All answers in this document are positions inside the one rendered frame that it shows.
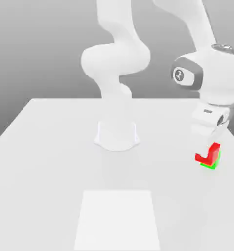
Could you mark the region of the small red cube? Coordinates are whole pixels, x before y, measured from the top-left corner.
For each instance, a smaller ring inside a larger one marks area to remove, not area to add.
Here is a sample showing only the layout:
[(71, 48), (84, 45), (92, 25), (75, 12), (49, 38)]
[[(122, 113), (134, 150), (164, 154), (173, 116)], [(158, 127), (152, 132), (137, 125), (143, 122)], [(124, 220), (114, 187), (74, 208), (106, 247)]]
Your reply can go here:
[(211, 166), (217, 160), (218, 154), (219, 154), (219, 150), (220, 150), (220, 144), (214, 142), (209, 147), (209, 149), (208, 149), (208, 155), (207, 155), (206, 158), (202, 157), (199, 154), (195, 154), (195, 160), (198, 161), (198, 162), (200, 162), (200, 163), (203, 163), (203, 164)]

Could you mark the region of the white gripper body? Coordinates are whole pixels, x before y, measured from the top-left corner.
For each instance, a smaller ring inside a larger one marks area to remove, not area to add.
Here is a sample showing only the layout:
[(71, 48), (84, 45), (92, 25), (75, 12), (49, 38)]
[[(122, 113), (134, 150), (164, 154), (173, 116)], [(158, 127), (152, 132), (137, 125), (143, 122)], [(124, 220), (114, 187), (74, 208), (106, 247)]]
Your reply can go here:
[(230, 120), (220, 125), (202, 125), (198, 122), (191, 124), (191, 140), (197, 145), (211, 145), (227, 129)]

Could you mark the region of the small green cube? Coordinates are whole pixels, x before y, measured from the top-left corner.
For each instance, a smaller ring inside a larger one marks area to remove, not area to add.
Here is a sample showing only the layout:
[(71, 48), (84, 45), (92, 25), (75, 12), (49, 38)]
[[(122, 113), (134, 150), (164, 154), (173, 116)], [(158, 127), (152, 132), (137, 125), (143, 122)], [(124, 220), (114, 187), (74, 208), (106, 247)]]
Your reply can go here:
[(200, 163), (201, 166), (204, 166), (206, 168), (209, 168), (209, 169), (215, 169), (218, 165), (219, 165), (219, 162), (220, 162), (220, 156), (221, 156), (221, 151), (219, 151), (218, 153), (218, 156), (217, 156), (217, 159), (214, 161), (214, 163), (212, 165), (208, 165), (208, 164), (205, 164), (205, 163)]

